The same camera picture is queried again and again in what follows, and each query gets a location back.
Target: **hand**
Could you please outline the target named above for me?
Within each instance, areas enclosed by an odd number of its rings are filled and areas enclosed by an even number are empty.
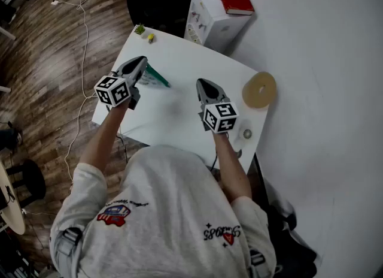
[[[214,133],[213,131],[211,131],[211,132],[213,133],[214,141],[215,140],[228,140],[227,132],[224,132],[224,133]]]
[[[118,106],[116,106],[115,109],[126,112],[127,109],[129,108],[130,99],[132,99],[132,98],[131,98],[131,97],[128,98],[127,100],[125,100],[124,102],[122,102],[121,104],[119,104]]]

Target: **round wooden table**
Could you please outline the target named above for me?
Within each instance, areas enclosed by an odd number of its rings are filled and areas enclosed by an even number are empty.
[[[17,195],[13,190],[12,183],[10,182],[7,171],[0,162],[0,188],[5,197],[5,200],[8,201],[9,196],[7,192],[7,187],[9,188],[11,194],[15,197],[14,201],[9,201],[6,208],[0,210],[0,215],[3,218],[4,222],[10,227],[14,232],[18,234],[24,234],[25,232],[25,223],[23,219],[23,213],[20,208],[19,201],[17,199]]]

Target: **black bag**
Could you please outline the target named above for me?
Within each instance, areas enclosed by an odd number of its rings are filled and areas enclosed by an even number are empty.
[[[290,234],[297,221],[295,214],[284,217],[274,206],[267,212],[269,234],[276,254],[274,278],[313,278],[317,273],[314,261],[317,254],[299,244]]]

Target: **green object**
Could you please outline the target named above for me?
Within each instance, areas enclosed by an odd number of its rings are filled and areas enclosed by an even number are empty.
[[[134,30],[134,33],[137,33],[138,35],[141,35],[142,33],[145,32],[144,25],[140,23],[137,28]]]
[[[153,69],[149,63],[146,65],[145,73],[138,81],[139,84],[147,86],[166,86],[170,87],[170,84],[162,75]]]

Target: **yellow object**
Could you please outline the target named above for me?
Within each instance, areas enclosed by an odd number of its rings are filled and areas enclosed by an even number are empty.
[[[151,44],[153,42],[153,38],[154,38],[154,34],[153,33],[149,34],[149,36],[148,36],[149,44]]]
[[[263,108],[276,97],[276,83],[268,72],[258,72],[247,82],[242,90],[242,97],[248,107]]]

